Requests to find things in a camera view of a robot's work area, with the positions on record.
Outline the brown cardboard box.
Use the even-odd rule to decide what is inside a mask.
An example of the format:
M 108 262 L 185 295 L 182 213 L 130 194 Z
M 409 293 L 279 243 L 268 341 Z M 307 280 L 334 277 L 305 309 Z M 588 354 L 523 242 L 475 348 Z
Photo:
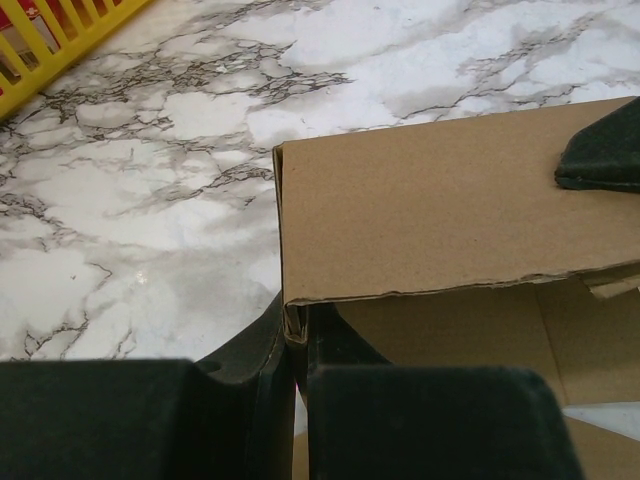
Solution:
M 296 140 L 273 151 L 287 340 L 311 309 L 401 367 L 551 389 L 584 475 L 639 475 L 639 192 L 569 190 L 569 140 L 635 98 Z

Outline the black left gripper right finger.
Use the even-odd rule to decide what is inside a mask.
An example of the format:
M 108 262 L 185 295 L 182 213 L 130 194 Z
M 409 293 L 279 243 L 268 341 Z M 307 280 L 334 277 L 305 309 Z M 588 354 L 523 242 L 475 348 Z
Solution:
M 392 364 L 333 304 L 311 309 L 313 479 L 580 479 L 545 381 L 511 367 Z

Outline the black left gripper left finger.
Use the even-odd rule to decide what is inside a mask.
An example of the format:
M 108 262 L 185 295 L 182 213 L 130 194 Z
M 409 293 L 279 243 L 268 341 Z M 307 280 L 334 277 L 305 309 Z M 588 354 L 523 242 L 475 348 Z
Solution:
M 279 300 L 199 361 L 1 366 L 5 479 L 287 479 L 295 385 Z

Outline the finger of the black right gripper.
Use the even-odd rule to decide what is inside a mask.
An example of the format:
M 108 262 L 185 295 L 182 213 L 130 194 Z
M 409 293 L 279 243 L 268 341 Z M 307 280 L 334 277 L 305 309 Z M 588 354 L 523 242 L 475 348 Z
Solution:
M 554 172 L 569 190 L 639 192 L 639 100 L 637 98 L 577 132 Z

